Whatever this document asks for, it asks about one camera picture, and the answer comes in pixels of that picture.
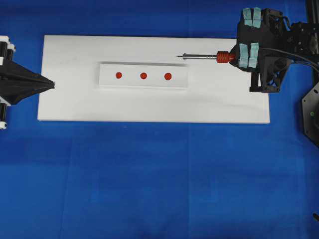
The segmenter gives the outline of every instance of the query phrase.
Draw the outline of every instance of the metal frame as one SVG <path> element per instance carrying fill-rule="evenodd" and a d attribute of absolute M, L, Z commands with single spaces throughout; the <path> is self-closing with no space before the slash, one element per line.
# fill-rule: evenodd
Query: metal frame
<path fill-rule="evenodd" d="M 306 0 L 307 17 L 309 23 L 319 23 L 319 0 Z M 319 82 L 319 73 L 313 71 L 314 86 Z"/>

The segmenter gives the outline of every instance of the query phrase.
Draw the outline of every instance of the white platform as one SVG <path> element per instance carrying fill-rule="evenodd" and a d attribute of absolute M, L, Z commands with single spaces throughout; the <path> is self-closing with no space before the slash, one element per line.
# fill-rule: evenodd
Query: white platform
<path fill-rule="evenodd" d="M 184 52 L 229 51 L 235 43 L 234 39 L 45 36 L 42 75 L 53 80 L 56 89 L 40 94 L 38 119 L 269 123 L 268 95 L 249 92 L 249 73 L 214 60 L 175 57 Z M 134 87 L 100 86 L 101 64 L 139 65 L 148 76 L 157 70 L 166 72 L 167 66 L 180 67 L 188 73 L 183 81 L 187 84 L 182 89 L 156 83 L 146 88 L 145 79 Z"/>

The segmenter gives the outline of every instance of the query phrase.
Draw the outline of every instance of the blue cloth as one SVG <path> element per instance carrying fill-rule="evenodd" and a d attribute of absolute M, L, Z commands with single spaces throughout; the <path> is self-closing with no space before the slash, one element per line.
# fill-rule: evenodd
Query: blue cloth
<path fill-rule="evenodd" d="M 250 48 L 250 57 L 249 57 L 249 67 L 256 68 L 257 66 L 257 58 L 259 51 L 259 43 L 251 43 Z"/>
<path fill-rule="evenodd" d="M 248 66 L 248 46 L 239 43 L 239 50 L 240 50 L 240 58 L 239 58 L 239 67 L 247 68 Z"/>
<path fill-rule="evenodd" d="M 243 17 L 244 17 L 245 25 L 247 25 L 247 26 L 252 26 L 253 25 L 253 20 L 251 18 L 251 10 L 250 10 L 250 8 L 244 8 L 243 9 Z"/>
<path fill-rule="evenodd" d="M 261 25 L 261 9 L 259 7 L 254 8 L 253 27 L 260 28 Z"/>
<path fill-rule="evenodd" d="M 248 6 L 307 20 L 303 0 L 2 0 L 0 34 L 41 72 L 45 34 L 235 38 Z M 23 100 L 0 131 L 0 237 L 317 238 L 311 77 L 291 67 L 270 124 L 38 122 L 38 96 Z"/>

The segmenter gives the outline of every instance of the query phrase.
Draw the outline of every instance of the black cable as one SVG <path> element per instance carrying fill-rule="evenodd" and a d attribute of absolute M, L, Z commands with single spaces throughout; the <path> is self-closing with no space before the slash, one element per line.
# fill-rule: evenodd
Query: black cable
<path fill-rule="evenodd" d="M 314 66 L 317 66 L 319 67 L 319 65 L 315 62 L 313 62 L 312 60 L 306 58 L 306 57 L 303 57 L 303 56 L 300 56 L 300 55 L 297 55 L 297 54 L 294 54 L 294 53 L 290 53 L 290 52 L 287 52 L 287 51 L 282 51 L 282 50 L 278 50 L 278 49 L 274 49 L 274 48 L 264 48 L 264 47 L 259 47 L 259 49 L 262 49 L 262 50 L 268 50 L 268 51 L 278 51 L 278 52 L 281 52 L 281 53 L 284 53 L 284 54 L 287 54 L 287 55 L 291 55 L 291 56 L 296 56 L 300 59 L 303 59 L 305 61 L 308 61 L 310 63 L 312 63 Z"/>
<path fill-rule="evenodd" d="M 306 65 L 306 66 L 310 66 L 311 68 L 313 68 L 313 70 L 317 71 L 319 74 L 319 69 L 317 69 L 316 67 L 314 67 L 312 64 L 310 63 L 306 63 L 306 62 L 294 62 L 292 63 L 293 65 Z"/>
<path fill-rule="evenodd" d="M 289 29 L 291 29 L 290 22 L 289 22 L 289 18 L 286 17 L 286 16 L 283 16 L 282 18 L 286 20 L 287 27 L 288 27 Z"/>

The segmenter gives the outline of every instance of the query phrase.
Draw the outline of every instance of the red dot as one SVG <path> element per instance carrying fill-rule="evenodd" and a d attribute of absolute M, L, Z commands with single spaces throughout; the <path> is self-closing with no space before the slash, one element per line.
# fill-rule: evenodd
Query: red dot
<path fill-rule="evenodd" d="M 171 79 L 171 73 L 166 73 L 164 77 L 165 77 L 165 80 L 169 81 Z"/>
<path fill-rule="evenodd" d="M 141 73 L 141 78 L 142 78 L 143 80 L 145 80 L 147 76 L 148 76 L 148 75 L 147 75 L 145 72 Z"/>
<path fill-rule="evenodd" d="M 116 76 L 116 78 L 118 78 L 118 79 L 119 79 L 119 78 L 121 78 L 121 77 L 122 77 L 122 73 L 121 73 L 121 72 L 117 72 L 115 76 Z"/>

